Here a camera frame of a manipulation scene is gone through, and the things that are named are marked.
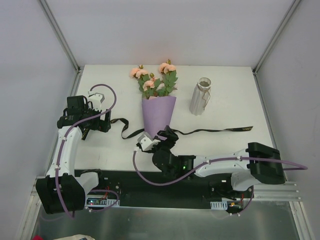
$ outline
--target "metal frame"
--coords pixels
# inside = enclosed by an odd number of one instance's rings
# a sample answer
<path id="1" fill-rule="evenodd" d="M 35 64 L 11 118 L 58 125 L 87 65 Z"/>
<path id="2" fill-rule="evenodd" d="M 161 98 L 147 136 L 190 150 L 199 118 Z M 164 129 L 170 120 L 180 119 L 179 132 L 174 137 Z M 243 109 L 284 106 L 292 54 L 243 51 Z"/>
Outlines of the metal frame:
<path id="1" fill-rule="evenodd" d="M 69 45 L 68 45 L 68 43 L 67 43 L 67 41 L 66 41 L 66 39 L 60 29 L 47 1 L 46 0 L 37 0 L 37 1 L 39 2 L 44 14 L 46 15 L 48 22 L 50 23 L 57 39 L 59 40 L 59 42 L 61 44 L 61 47 L 65 51 L 73 68 L 76 70 L 76 77 L 74 79 L 74 83 L 73 83 L 72 89 L 69 94 L 70 96 L 74 96 L 76 94 L 76 92 L 78 90 L 78 86 L 80 84 L 83 68 L 81 68 L 78 65 L 78 63 L 77 63 L 77 61 L 76 61 L 76 59 L 75 59 L 75 57 L 69 47 Z M 277 145 L 276 145 L 276 141 L 274 138 L 272 127 L 270 124 L 268 110 L 266 108 L 263 94 L 261 92 L 259 82 L 257 79 L 257 72 L 260 70 L 264 61 L 266 60 L 266 58 L 268 57 L 270 52 L 273 50 L 279 37 L 283 33 L 284 29 L 288 25 L 288 22 L 290 21 L 290 19 L 292 18 L 293 14 L 296 12 L 296 10 L 298 9 L 298 6 L 301 2 L 302 2 L 302 0 L 294 0 L 292 2 L 291 6 L 289 7 L 288 11 L 286 12 L 285 16 L 283 17 L 281 23 L 279 24 L 278 28 L 276 29 L 275 33 L 273 34 L 271 40 L 269 41 L 266 49 L 264 50 L 261 58 L 259 59 L 256 67 L 253 69 L 253 75 L 254 75 L 257 91 L 260 96 L 262 109 L 263 109 L 263 112 L 265 115 L 268 129 L 269 129 L 271 141 L 272 141 L 273 147 L 275 147 L 275 148 L 277 148 Z M 54 145 L 52 146 L 52 151 L 51 151 L 51 155 L 49 158 L 50 162 L 52 161 L 53 154 L 54 154 L 56 147 L 57 147 L 57 141 L 55 141 Z M 254 188 L 254 194 L 255 194 L 255 198 L 253 198 L 254 201 L 289 202 L 300 239 L 301 240 L 309 240 L 309 239 L 315 240 L 315 236 L 313 235 L 313 232 L 311 231 L 310 223 L 308 221 L 308 218 L 307 218 L 307 215 L 305 212 L 305 208 L 304 208 L 301 196 L 300 196 L 300 192 L 299 192 L 297 184 L 295 182 L 286 182 L 283 185 L 258 184 Z M 40 206 L 41 206 L 41 202 L 40 202 L 40 199 L 38 197 L 38 194 L 37 194 L 37 191 L 36 191 L 36 188 L 34 185 L 32 192 L 31 192 L 31 196 L 30 196 L 28 205 L 27 205 L 27 208 L 26 208 L 26 211 L 25 211 L 25 214 L 24 214 L 24 217 L 23 217 L 22 224 L 21 224 L 19 231 L 18 231 L 18 234 L 16 236 L 16 239 L 29 240 L 31 238 L 32 232 L 33 232 L 36 220 L 37 220 Z"/>

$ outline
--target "red object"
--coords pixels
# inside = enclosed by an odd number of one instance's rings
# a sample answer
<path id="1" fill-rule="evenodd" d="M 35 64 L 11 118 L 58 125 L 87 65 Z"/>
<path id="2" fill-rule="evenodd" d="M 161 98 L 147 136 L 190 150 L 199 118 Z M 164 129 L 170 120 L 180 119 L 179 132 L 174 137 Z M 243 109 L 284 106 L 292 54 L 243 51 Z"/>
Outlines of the red object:
<path id="1" fill-rule="evenodd" d="M 32 238 L 32 240 L 44 240 L 42 237 L 36 235 L 34 238 Z"/>

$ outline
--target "flower bouquet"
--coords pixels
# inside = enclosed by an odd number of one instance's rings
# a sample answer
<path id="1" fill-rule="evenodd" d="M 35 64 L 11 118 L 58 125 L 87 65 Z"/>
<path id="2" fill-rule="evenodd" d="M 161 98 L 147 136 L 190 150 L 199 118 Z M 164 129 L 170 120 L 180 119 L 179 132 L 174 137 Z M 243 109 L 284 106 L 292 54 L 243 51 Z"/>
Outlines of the flower bouquet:
<path id="1" fill-rule="evenodd" d="M 170 125 L 176 103 L 176 97 L 169 95 L 177 90 L 176 66 L 169 59 L 159 66 L 159 73 L 162 74 L 162 79 L 156 78 L 153 73 L 149 74 L 143 65 L 133 68 L 130 73 L 131 78 L 137 79 L 142 92 L 144 130 L 152 138 Z"/>

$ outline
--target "white wall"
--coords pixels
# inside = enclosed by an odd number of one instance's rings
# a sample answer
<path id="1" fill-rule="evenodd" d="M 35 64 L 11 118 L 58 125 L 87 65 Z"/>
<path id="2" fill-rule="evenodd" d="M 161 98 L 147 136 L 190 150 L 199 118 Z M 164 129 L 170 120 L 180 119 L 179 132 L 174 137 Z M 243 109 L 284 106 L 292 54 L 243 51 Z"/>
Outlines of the white wall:
<path id="1" fill-rule="evenodd" d="M 0 9 L 0 239 L 13 240 L 75 72 L 36 0 Z"/>
<path id="2" fill-rule="evenodd" d="M 293 0 L 48 0 L 81 66 L 251 66 Z"/>
<path id="3" fill-rule="evenodd" d="M 320 238 L 320 1 L 304 0 L 258 72 L 282 158 L 305 164 L 292 172 Z"/>

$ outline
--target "gray floor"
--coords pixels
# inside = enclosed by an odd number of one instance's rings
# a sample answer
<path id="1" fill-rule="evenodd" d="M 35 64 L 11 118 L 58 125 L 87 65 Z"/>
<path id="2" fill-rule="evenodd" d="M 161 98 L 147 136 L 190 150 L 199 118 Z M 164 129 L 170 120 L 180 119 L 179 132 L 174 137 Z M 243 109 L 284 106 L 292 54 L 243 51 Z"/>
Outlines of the gray floor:
<path id="1" fill-rule="evenodd" d="M 105 212 L 46 215 L 41 207 L 33 235 L 44 240 L 76 234 L 96 240 L 295 240 L 287 202 L 254 201 L 240 216 L 200 209 L 111 208 Z"/>

